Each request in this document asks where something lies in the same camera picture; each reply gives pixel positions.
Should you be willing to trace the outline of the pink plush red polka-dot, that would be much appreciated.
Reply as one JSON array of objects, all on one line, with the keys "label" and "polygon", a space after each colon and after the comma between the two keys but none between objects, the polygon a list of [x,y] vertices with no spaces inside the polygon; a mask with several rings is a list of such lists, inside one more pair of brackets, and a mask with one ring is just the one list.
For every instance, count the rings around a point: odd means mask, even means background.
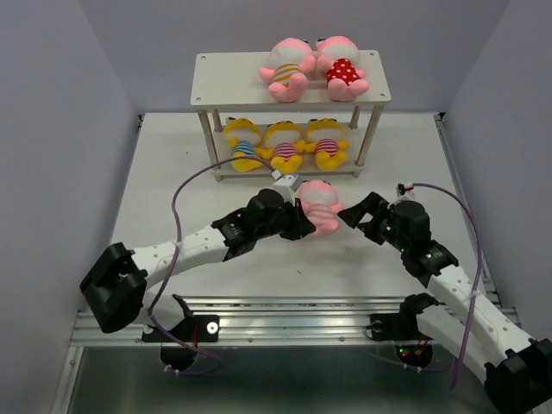
[{"label": "pink plush red polka-dot", "polygon": [[316,69],[326,78],[330,100],[354,101],[369,90],[366,73],[358,67],[360,58],[358,47],[345,36],[317,41]]}]

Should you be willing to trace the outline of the yellow plush red-striped shirt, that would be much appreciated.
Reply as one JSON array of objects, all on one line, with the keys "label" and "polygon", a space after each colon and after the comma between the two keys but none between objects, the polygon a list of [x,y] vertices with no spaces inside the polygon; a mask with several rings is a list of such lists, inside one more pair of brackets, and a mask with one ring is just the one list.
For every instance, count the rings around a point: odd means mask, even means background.
[{"label": "yellow plush red-striped shirt", "polygon": [[349,140],[334,118],[310,119],[305,141],[304,150],[314,154],[316,166],[322,171],[335,171],[348,158]]}]

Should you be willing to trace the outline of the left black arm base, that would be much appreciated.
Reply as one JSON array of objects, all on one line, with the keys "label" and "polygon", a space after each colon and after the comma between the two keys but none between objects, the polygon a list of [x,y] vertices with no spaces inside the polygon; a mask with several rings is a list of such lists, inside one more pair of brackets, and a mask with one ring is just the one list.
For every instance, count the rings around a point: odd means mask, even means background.
[{"label": "left black arm base", "polygon": [[154,320],[142,327],[141,340],[160,345],[160,362],[165,372],[179,377],[214,373],[222,357],[200,348],[218,341],[220,317],[195,315],[179,295],[163,297],[154,308]]}]

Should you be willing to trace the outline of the yellow plush blue-striped shirt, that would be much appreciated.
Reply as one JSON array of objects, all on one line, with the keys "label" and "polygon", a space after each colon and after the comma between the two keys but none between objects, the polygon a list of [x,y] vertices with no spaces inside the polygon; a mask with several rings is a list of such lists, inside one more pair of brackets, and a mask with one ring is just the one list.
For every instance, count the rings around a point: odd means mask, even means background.
[{"label": "yellow plush blue-striped shirt", "polygon": [[262,133],[247,118],[228,117],[223,129],[226,142],[231,149],[231,166],[239,173],[247,173],[260,167],[257,160]]}]

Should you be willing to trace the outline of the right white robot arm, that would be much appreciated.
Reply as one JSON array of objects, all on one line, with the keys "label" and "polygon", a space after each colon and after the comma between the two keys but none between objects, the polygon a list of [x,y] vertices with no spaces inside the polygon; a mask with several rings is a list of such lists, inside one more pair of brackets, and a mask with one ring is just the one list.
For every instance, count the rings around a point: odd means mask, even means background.
[{"label": "right white robot arm", "polygon": [[407,197],[388,203],[372,192],[339,217],[372,242],[396,248],[406,271],[425,288],[394,314],[372,314],[376,342],[435,340],[482,382],[501,413],[526,413],[551,398],[551,342],[513,323],[430,233],[425,208]]}]

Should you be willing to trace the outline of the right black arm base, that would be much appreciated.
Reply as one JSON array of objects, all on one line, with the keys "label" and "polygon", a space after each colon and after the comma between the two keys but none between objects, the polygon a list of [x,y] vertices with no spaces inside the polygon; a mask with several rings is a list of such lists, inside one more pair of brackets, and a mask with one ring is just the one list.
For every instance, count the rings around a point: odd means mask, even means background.
[{"label": "right black arm base", "polygon": [[365,335],[375,342],[397,342],[395,352],[405,369],[426,373],[437,373],[443,368],[429,368],[433,358],[431,338],[422,334],[417,326],[417,317],[439,302],[427,293],[408,296],[396,313],[373,313]]}]

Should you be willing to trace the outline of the pink plush pink-striped shirt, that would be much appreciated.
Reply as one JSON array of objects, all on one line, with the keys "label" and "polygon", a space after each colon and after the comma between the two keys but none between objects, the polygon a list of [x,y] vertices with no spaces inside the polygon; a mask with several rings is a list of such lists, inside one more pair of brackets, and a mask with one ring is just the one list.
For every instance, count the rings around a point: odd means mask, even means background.
[{"label": "pink plush pink-striped shirt", "polygon": [[338,213],[344,210],[336,189],[326,181],[306,180],[299,187],[298,198],[304,214],[316,227],[313,236],[327,236],[339,229]]}]

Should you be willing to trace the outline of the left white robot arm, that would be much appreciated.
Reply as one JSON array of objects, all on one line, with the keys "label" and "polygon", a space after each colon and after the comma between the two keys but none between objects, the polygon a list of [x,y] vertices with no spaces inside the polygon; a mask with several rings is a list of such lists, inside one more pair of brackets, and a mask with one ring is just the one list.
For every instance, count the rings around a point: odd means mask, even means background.
[{"label": "left white robot arm", "polygon": [[232,260],[267,237],[296,241],[315,230],[299,199],[287,201],[263,189],[246,206],[176,241],[136,249],[109,245],[79,288],[104,333],[159,322],[172,339],[181,340],[191,333],[192,320],[178,299],[162,292],[172,276]]}]

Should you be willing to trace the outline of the pink plush orange-striped shirt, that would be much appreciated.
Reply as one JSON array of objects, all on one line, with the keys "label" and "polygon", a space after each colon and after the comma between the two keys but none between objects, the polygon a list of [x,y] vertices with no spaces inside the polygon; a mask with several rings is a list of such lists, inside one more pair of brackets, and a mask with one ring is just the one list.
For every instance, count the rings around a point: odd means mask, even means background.
[{"label": "pink plush orange-striped shirt", "polygon": [[306,92],[307,75],[314,70],[316,58],[308,41],[286,38],[278,42],[258,73],[268,84],[272,98],[281,103],[297,102]]}]

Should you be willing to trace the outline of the yellow plush pink-striped shirt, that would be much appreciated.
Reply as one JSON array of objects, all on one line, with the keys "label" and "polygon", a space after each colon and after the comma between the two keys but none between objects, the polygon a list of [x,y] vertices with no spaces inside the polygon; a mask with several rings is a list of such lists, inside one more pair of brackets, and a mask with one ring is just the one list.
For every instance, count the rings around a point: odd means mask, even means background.
[{"label": "yellow plush pink-striped shirt", "polygon": [[282,174],[295,173],[303,162],[305,141],[301,129],[291,121],[268,125],[263,146],[260,157]]}]

